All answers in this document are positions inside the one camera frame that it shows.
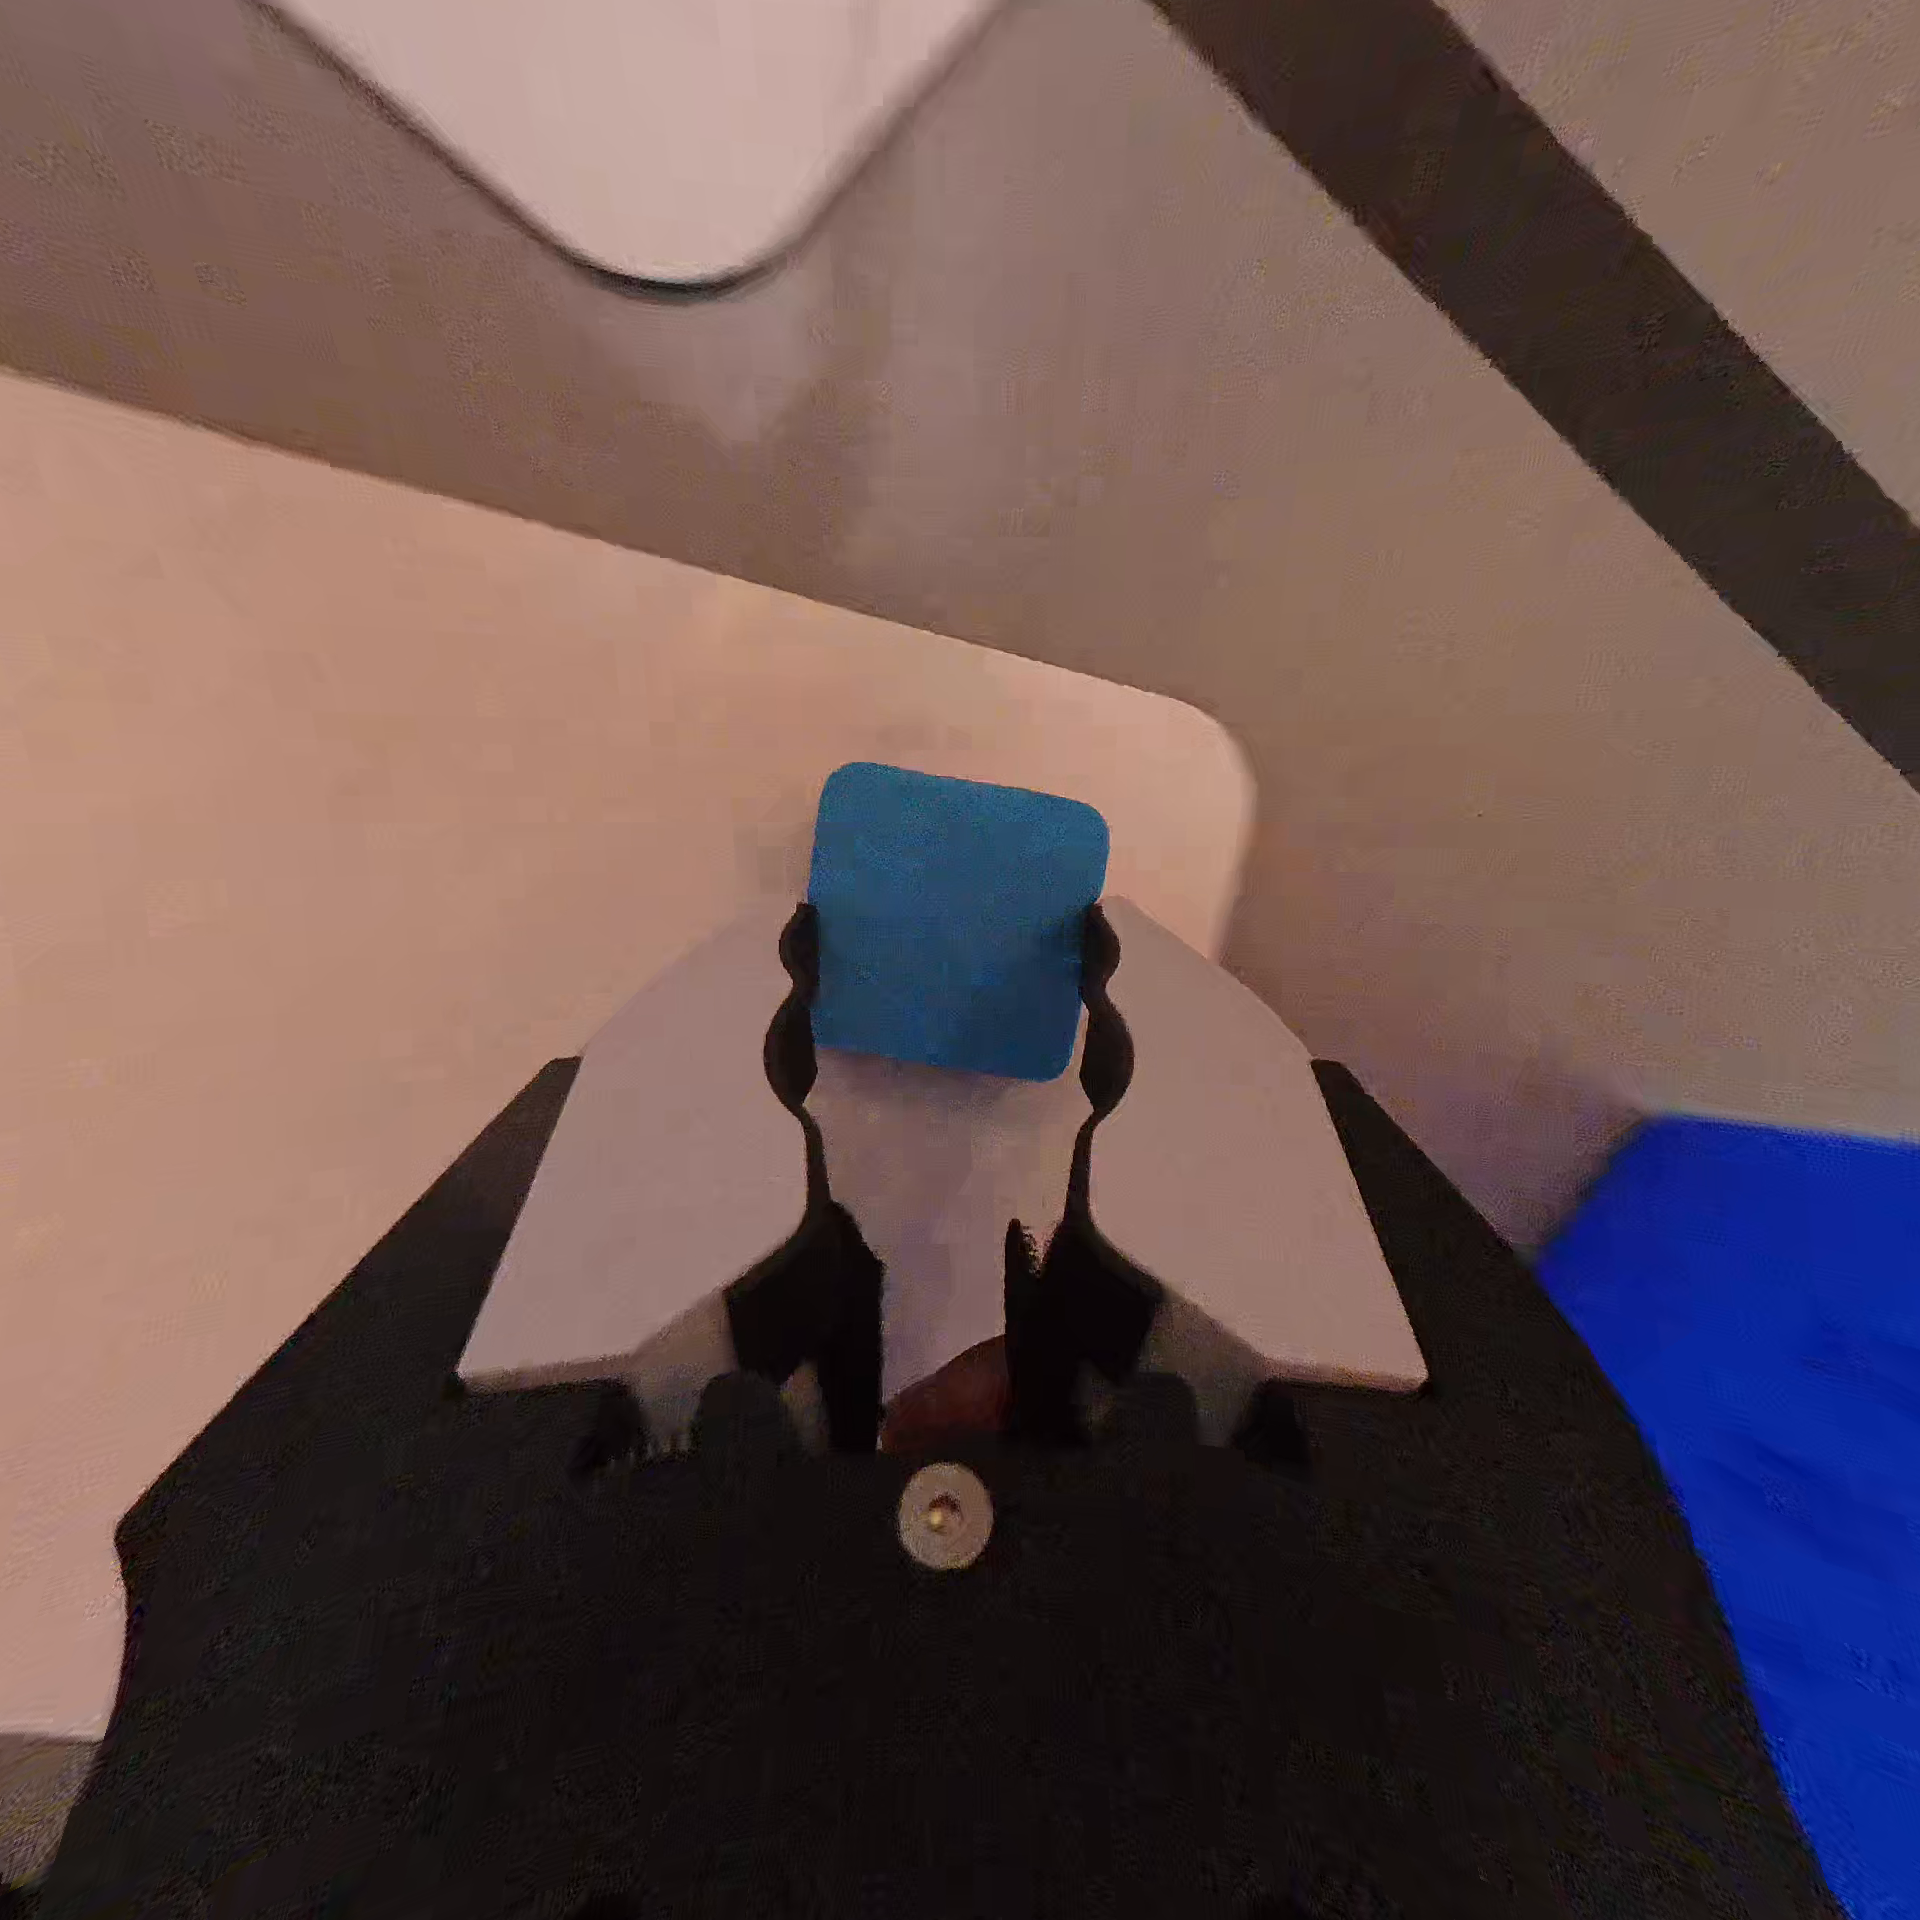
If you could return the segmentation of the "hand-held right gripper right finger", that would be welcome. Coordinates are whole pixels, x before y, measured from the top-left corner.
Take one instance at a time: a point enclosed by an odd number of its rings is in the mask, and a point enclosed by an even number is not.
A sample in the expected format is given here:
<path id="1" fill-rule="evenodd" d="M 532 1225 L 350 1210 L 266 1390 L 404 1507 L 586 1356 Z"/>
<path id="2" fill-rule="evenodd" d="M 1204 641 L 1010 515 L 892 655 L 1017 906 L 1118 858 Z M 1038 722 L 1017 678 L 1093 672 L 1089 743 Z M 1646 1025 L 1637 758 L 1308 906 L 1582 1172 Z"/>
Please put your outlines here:
<path id="1" fill-rule="evenodd" d="M 1422 1394 L 1308 1046 L 1118 899 L 1085 913 L 1079 982 L 1087 1116 L 1063 1217 L 1006 1257 L 1015 1432 L 1076 1443 L 1142 1374 L 1184 1384 L 1215 1447 L 1272 1432 L 1298 1385 Z"/>

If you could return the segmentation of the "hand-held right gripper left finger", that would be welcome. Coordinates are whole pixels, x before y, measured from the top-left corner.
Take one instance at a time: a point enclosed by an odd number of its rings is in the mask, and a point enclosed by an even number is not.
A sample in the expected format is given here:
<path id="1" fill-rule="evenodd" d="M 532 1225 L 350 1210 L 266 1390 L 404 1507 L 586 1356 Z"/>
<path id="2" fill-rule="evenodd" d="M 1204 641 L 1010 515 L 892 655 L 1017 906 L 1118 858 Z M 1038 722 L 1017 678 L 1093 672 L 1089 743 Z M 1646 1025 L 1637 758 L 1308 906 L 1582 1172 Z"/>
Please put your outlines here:
<path id="1" fill-rule="evenodd" d="M 759 906 L 590 1040 L 461 1387 L 615 1385 L 668 1450 L 709 1382 L 746 1374 L 815 1450 L 876 1452 L 881 1270 L 809 1113 L 818 982 L 813 907 Z"/>

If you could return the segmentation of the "blue whiteboard eraser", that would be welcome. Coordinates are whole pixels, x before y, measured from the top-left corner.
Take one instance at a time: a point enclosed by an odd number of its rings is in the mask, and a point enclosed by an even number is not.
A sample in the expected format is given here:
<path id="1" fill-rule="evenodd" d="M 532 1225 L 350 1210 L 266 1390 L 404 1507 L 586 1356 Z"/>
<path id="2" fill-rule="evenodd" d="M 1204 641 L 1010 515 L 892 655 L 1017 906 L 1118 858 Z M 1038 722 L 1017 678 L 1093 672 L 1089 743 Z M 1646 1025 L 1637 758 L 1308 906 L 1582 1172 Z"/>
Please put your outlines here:
<path id="1" fill-rule="evenodd" d="M 1080 801 L 850 762 L 822 784 L 807 904 L 810 1034 L 831 1052 L 1024 1083 L 1080 1023 L 1084 924 L 1111 830 Z"/>

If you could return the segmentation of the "white whiteboard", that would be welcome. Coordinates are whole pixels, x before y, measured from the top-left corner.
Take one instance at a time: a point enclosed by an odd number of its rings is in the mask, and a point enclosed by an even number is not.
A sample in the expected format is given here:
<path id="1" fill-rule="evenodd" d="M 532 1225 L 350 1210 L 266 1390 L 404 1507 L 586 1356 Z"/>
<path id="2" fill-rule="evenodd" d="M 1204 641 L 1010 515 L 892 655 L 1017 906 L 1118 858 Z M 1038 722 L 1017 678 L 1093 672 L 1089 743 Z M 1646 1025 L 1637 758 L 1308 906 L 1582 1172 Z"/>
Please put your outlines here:
<path id="1" fill-rule="evenodd" d="M 1255 783 L 1153 694 L 4 375 L 1 1719 L 112 1529 L 550 1059 L 807 880 L 842 762 L 1101 812 L 1218 953 Z"/>

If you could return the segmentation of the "blue plastic storage bin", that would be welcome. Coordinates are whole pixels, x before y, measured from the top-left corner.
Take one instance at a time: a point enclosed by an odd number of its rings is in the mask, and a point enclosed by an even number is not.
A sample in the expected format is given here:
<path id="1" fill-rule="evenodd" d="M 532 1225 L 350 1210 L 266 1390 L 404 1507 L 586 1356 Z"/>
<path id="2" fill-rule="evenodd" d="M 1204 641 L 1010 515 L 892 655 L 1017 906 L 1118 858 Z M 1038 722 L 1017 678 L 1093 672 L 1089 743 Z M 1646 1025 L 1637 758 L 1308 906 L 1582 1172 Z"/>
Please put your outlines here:
<path id="1" fill-rule="evenodd" d="M 1849 1916 L 1917 1916 L 1917 1153 L 1658 1119 L 1537 1275 L 1642 1430 Z"/>

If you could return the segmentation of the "white metal desk stand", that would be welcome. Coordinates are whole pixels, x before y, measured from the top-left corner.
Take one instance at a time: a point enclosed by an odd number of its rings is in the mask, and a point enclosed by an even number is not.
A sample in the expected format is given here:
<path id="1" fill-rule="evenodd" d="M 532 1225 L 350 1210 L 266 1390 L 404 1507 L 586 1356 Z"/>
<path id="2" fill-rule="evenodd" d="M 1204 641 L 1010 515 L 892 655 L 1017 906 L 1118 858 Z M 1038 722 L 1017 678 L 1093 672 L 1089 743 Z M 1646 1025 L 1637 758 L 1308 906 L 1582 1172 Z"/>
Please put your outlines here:
<path id="1" fill-rule="evenodd" d="M 788 251 L 994 2 L 276 2 L 546 244 L 711 290 Z"/>

